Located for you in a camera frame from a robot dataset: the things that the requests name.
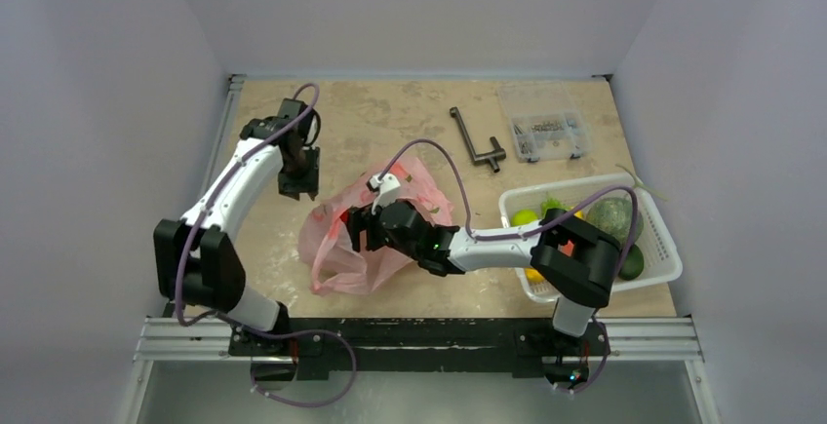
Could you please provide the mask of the pink plastic bag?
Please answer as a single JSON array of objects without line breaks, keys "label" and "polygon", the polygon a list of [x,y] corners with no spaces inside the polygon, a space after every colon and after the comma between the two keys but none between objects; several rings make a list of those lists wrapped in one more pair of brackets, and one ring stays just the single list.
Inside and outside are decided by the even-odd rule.
[{"label": "pink plastic bag", "polygon": [[[370,208],[375,194],[367,182],[385,167],[375,164],[350,185],[313,209],[298,235],[300,261],[310,268],[310,290],[316,295],[334,292],[367,295],[385,284],[412,260],[390,248],[367,249],[368,233],[353,239],[348,211]],[[452,225],[453,204],[417,157],[400,158],[390,172],[401,183],[400,197],[413,203],[432,223]]]}]

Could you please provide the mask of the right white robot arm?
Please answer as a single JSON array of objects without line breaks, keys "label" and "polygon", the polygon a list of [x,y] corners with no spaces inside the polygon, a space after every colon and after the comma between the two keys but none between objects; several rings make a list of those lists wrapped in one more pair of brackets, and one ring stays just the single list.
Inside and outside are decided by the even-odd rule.
[{"label": "right white robot arm", "polygon": [[559,294],[547,338],[562,353],[584,342],[592,316],[608,305],[625,251],[614,236],[560,209],[522,226],[478,231],[432,223],[406,200],[351,208],[341,220],[353,250],[391,249],[435,276],[534,269]]}]

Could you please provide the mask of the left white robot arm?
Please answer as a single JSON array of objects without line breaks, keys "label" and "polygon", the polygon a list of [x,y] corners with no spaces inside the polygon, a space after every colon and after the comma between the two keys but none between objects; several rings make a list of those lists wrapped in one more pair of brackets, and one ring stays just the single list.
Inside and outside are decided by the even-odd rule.
[{"label": "left white robot arm", "polygon": [[271,182],[298,200],[319,193],[320,116],[312,103],[282,100],[278,112],[242,128],[233,156],[204,196],[153,231],[160,293],[177,309],[205,307],[252,328],[253,342],[277,355],[290,345],[286,307],[252,287],[234,247],[239,229]]}]

